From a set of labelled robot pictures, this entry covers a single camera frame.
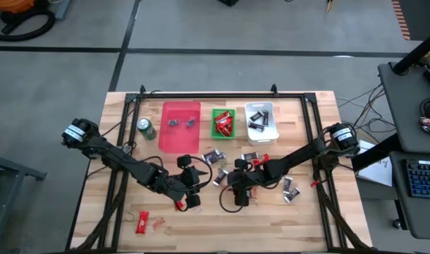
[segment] soda can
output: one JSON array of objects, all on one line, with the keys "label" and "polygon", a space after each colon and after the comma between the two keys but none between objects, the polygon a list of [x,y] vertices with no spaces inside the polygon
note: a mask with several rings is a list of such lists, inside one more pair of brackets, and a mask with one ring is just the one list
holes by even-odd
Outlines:
[{"label": "soda can", "polygon": [[155,139],[157,132],[149,119],[140,119],[137,122],[137,128],[147,140]]}]

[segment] keyboard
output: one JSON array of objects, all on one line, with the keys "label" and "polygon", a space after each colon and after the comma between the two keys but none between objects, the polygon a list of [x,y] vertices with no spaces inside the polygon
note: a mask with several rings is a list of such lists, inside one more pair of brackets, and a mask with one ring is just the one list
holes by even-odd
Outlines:
[{"label": "keyboard", "polygon": [[406,169],[410,196],[430,198],[430,161],[407,159]]}]

